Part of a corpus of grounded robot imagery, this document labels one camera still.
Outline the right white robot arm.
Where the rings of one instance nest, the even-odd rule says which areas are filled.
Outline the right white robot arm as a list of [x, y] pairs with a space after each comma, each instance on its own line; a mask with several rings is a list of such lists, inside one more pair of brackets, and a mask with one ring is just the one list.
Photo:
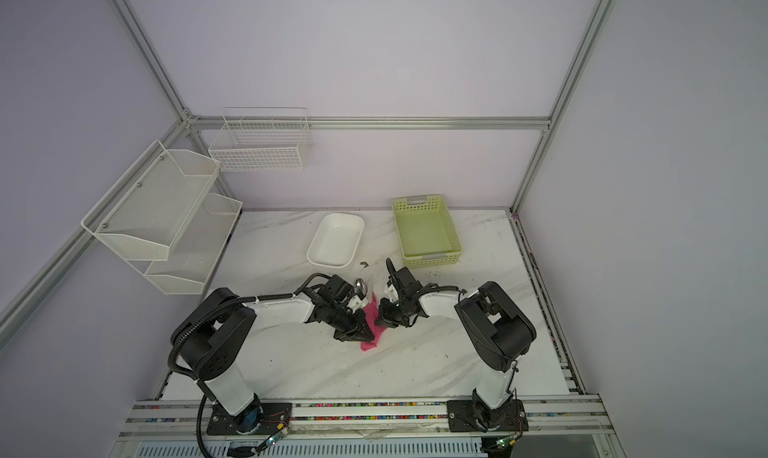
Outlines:
[[453, 431], [490, 432], [528, 429], [522, 402], [512, 386], [519, 358], [537, 338], [531, 320], [494, 281], [472, 292], [456, 285], [423, 284], [412, 272], [386, 262], [386, 294], [375, 324], [410, 328], [420, 318], [441, 317], [461, 323], [480, 358], [480, 375], [469, 400], [451, 400]]

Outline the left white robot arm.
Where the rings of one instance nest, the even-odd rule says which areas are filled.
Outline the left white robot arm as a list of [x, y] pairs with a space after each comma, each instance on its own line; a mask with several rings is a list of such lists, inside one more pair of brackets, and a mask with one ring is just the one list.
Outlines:
[[282, 424], [282, 418], [267, 416], [236, 364], [244, 343], [257, 330], [312, 323], [330, 326], [340, 342], [371, 342], [374, 333], [364, 312], [367, 295], [363, 279], [350, 283], [325, 273], [311, 274], [288, 293], [240, 296], [217, 288], [172, 333], [168, 369], [195, 382], [214, 405], [212, 417], [237, 434]]

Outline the green perforated plastic basket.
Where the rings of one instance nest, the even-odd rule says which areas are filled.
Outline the green perforated plastic basket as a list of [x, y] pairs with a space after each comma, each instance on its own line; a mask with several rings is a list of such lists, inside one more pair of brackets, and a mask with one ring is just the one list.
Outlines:
[[462, 246], [442, 195], [395, 198], [391, 206], [406, 266], [434, 267], [459, 260]]

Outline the white plastic tray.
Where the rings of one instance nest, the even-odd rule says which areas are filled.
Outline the white plastic tray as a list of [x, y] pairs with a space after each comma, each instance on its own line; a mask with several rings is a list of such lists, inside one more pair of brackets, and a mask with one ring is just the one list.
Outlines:
[[364, 228], [365, 221], [361, 216], [342, 212], [327, 214], [320, 221], [306, 252], [307, 260], [326, 269], [348, 268], [355, 258]]

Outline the white mesh lower shelf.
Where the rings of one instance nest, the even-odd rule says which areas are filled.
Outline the white mesh lower shelf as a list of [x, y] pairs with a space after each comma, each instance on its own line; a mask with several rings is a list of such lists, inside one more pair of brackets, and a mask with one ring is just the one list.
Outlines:
[[242, 212], [242, 202], [210, 193], [166, 261], [151, 261], [142, 275], [165, 295], [199, 295]]

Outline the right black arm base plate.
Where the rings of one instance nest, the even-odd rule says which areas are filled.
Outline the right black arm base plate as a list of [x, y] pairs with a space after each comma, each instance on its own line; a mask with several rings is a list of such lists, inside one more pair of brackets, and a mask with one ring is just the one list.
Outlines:
[[449, 400], [446, 403], [451, 432], [527, 432], [527, 412], [521, 400], [508, 398], [491, 409], [481, 399]]

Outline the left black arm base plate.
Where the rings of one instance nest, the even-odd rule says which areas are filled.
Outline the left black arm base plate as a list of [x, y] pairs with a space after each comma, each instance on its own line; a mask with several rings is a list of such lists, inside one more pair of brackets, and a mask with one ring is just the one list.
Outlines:
[[293, 411], [289, 402], [261, 402], [251, 404], [238, 415], [230, 415], [220, 404], [215, 404], [206, 428], [209, 436], [270, 436], [287, 428]]

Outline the aluminium front rail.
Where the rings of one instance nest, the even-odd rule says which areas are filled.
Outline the aluminium front rail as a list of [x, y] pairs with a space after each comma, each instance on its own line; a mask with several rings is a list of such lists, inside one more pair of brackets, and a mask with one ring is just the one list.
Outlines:
[[[614, 435], [597, 395], [523, 396], [527, 435]], [[197, 400], [138, 401], [118, 434], [120, 441], [191, 439]], [[291, 438], [410, 438], [447, 436], [469, 420], [448, 409], [446, 398], [302, 399], [292, 403]]]

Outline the aluminium frame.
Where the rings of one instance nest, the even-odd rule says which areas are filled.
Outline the aluminium frame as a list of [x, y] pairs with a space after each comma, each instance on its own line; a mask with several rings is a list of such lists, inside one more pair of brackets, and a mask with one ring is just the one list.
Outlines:
[[[197, 135], [199, 130], [212, 129], [218, 126], [219, 120], [208, 116], [195, 117], [182, 108], [181, 96], [172, 86], [170, 75], [162, 66], [129, 0], [106, 0], [106, 2], [111, 6], [118, 22], [136, 48], [140, 60], [148, 67], [152, 80], [163, 92], [164, 98], [171, 104], [178, 118], [178, 122], [175, 122], [164, 134], [161, 143], [171, 145], [179, 138], [190, 135], [193, 143], [201, 147], [203, 140]], [[308, 124], [313, 130], [539, 130], [540, 140], [512, 202], [511, 209], [518, 212], [522, 208], [529, 188], [556, 134], [562, 115], [576, 90], [584, 66], [616, 2], [617, 0], [597, 0], [550, 116], [315, 116], [308, 120]], [[68, 238], [62, 248], [1, 312], [2, 353], [7, 352], [10, 344], [43, 306], [54, 288], [76, 264], [92, 241], [93, 237], [90, 233], [80, 228]]]

